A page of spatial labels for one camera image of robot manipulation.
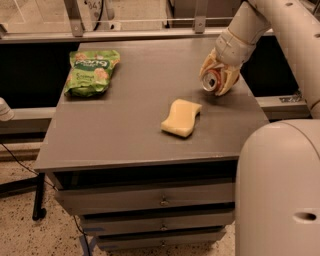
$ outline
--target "cable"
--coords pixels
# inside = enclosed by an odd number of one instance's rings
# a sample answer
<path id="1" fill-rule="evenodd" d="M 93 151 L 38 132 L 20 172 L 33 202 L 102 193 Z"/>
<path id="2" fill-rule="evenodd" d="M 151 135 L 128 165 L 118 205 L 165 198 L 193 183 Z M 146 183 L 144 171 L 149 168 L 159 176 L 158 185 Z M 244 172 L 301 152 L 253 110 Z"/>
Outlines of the cable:
<path id="1" fill-rule="evenodd" d="M 104 1 L 105 1 L 105 0 L 101 0 L 100 14 L 99 14 L 99 17 L 98 17 L 98 19 L 97 19 L 97 23 L 96 23 L 95 27 L 93 28 L 93 31 L 96 31 L 97 28 L 98 28 L 99 25 L 100 25 L 100 20 L 101 20 L 101 18 L 102 18 L 102 13 L 103 13 L 103 8 L 104 8 Z"/>
<path id="2" fill-rule="evenodd" d="M 22 164 L 22 163 L 16 158 L 16 156 L 11 152 L 11 150 L 8 149 L 3 143 L 0 143 L 0 144 L 8 151 L 8 153 L 13 157 L 13 159 L 14 159 L 19 165 L 21 165 L 23 168 L 25 168 L 25 169 L 28 170 L 29 172 L 35 174 L 36 176 L 39 175 L 39 174 L 36 173 L 35 171 L 31 170 L 28 166 Z M 54 185 L 50 184 L 49 182 L 47 182 L 47 181 L 45 181 L 45 180 L 44 180 L 44 182 L 47 183 L 50 187 L 52 187 L 54 190 L 58 191 L 58 189 L 57 189 Z M 76 217 L 73 216 L 73 218 L 74 218 L 74 221 L 75 221 L 75 223 L 76 223 L 76 226 L 77 226 L 79 232 L 84 236 L 84 240 L 85 240 L 85 243 L 86 243 L 86 246 L 87 246 L 87 250 L 88 250 L 88 256 L 91 256 L 90 247 L 89 247 L 89 243 L 88 243 L 88 240 L 87 240 L 87 234 L 86 234 L 83 230 L 80 229 Z"/>
<path id="3" fill-rule="evenodd" d="M 84 236 L 84 241 L 86 242 L 86 246 L 87 246 L 87 250 L 88 250 L 88 256 L 91 256 L 90 247 L 89 247 L 89 243 L 88 243 L 88 240 L 87 240 L 87 236 L 88 235 L 83 230 L 80 229 L 76 217 L 75 216 L 72 216 L 72 217 L 74 219 L 74 222 L 76 223 L 77 229 Z"/>
<path id="4" fill-rule="evenodd" d="M 318 2 L 316 3 L 316 5 L 315 5 L 315 7 L 313 9 L 313 12 L 312 12 L 313 15 L 317 14 L 317 11 L 318 11 L 319 7 L 320 7 L 320 0 L 318 0 Z"/>
<path id="5" fill-rule="evenodd" d="M 8 149 L 3 143 L 1 143 L 1 145 L 2 145 L 2 147 L 4 147 L 4 148 L 8 151 L 8 153 L 12 156 L 12 158 L 13 158 L 19 165 L 21 165 L 24 169 L 26 169 L 27 171 L 35 174 L 36 176 L 39 175 L 39 173 L 36 173 L 34 170 L 31 170 L 28 166 L 26 166 L 26 165 L 24 165 L 23 163 L 21 163 L 21 162 L 16 158 L 16 156 L 11 152 L 11 150 Z M 49 182 L 47 182 L 47 181 L 45 181 L 45 180 L 44 180 L 44 182 L 45 182 L 46 184 L 48 184 L 48 185 L 49 185 L 51 188 L 53 188 L 54 190 L 58 191 L 58 189 L 57 189 L 54 185 L 50 184 Z"/>

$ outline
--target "chip bag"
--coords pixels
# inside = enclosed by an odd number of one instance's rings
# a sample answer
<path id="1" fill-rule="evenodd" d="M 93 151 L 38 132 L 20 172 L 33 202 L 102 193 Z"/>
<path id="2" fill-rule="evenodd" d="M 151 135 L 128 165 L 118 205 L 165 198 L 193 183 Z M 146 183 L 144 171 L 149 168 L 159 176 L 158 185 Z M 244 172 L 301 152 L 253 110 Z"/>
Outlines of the chip bag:
<path id="1" fill-rule="evenodd" d="M 105 92 L 119 61 L 120 54 L 114 50 L 71 52 L 65 95 L 90 97 Z"/>

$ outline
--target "gray table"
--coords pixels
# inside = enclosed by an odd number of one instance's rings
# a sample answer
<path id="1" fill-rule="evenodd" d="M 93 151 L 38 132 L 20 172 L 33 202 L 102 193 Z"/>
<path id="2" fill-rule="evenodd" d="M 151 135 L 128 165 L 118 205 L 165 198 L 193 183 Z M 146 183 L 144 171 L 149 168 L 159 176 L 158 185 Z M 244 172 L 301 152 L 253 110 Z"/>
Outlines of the gray table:
<path id="1" fill-rule="evenodd" d="M 234 220 L 240 150 L 268 120 L 243 79 L 223 97 L 202 89 L 214 40 L 81 44 L 121 63 L 105 94 L 61 96 L 35 170 L 101 249 L 215 241 Z M 203 105 L 186 139 L 160 129 L 178 98 Z"/>
<path id="2" fill-rule="evenodd" d="M 81 44 L 121 54 L 108 91 L 96 98 L 61 96 L 41 147 L 38 172 L 237 159 L 267 118 L 244 80 L 223 97 L 202 89 L 200 66 L 215 39 Z M 160 130 L 175 99 L 203 105 L 182 139 Z"/>

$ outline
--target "terrazzo floor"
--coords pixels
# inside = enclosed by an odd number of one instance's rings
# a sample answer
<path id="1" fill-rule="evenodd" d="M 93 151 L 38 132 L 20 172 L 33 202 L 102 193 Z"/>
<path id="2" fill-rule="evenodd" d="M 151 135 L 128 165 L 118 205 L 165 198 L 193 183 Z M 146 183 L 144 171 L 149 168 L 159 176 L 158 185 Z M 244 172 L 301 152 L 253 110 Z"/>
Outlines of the terrazzo floor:
<path id="1" fill-rule="evenodd" d="M 40 143 L 6 145 L 22 159 L 35 157 Z M 0 183 L 34 177 L 15 161 L 0 145 Z M 32 169 L 34 160 L 21 161 Z M 39 221 L 32 220 L 35 192 L 0 199 L 0 255 L 88 255 L 83 235 L 78 231 L 72 216 L 66 213 L 54 199 L 54 190 L 46 185 L 43 207 L 47 215 Z M 234 224 L 226 227 L 227 233 L 216 243 L 187 244 L 126 251 L 104 252 L 94 246 L 92 237 L 88 237 L 93 247 L 92 255 L 108 256 L 233 256 Z"/>

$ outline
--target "yellow sponge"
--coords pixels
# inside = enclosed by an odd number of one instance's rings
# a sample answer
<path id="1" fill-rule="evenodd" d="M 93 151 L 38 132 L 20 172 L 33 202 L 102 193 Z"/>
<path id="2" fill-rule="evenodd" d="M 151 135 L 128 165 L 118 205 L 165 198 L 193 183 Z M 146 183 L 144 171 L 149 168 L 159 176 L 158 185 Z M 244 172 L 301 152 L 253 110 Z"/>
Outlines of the yellow sponge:
<path id="1" fill-rule="evenodd" d="M 161 123 L 161 130 L 181 137 L 188 137 L 194 128 L 195 117 L 202 105 L 186 100 L 175 100 L 170 108 L 168 118 Z"/>

